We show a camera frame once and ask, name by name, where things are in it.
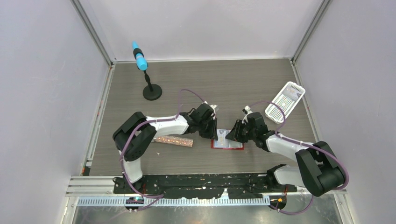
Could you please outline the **red leather card holder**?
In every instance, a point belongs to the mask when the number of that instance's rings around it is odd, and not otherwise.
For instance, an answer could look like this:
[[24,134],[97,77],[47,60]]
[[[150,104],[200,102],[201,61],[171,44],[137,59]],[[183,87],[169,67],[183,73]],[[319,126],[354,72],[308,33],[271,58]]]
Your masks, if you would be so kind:
[[217,140],[211,141],[212,149],[224,149],[224,150],[244,150],[243,143],[239,143],[233,140],[228,140],[225,137],[218,137]]

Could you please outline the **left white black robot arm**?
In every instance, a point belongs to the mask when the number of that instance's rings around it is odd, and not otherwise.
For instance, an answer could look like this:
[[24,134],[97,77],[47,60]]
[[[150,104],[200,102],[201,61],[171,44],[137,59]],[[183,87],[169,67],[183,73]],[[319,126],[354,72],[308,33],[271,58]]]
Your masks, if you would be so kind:
[[113,134],[123,174],[127,178],[125,187],[132,193],[142,190],[141,157],[155,138],[198,132],[202,138],[217,140],[216,112],[217,105],[206,102],[191,112],[170,117],[153,118],[135,112]]

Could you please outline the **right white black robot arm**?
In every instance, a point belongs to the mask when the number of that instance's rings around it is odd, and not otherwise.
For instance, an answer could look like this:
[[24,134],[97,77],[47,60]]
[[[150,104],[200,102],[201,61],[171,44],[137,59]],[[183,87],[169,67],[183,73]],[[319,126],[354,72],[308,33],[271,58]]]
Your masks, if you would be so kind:
[[226,139],[239,143],[253,141],[258,148],[283,155],[297,163],[296,167],[280,164],[267,170],[265,182],[271,191],[294,185],[306,188],[313,196],[319,197],[344,186],[348,181],[346,171],[326,142],[305,143],[269,130],[259,112],[237,120]]

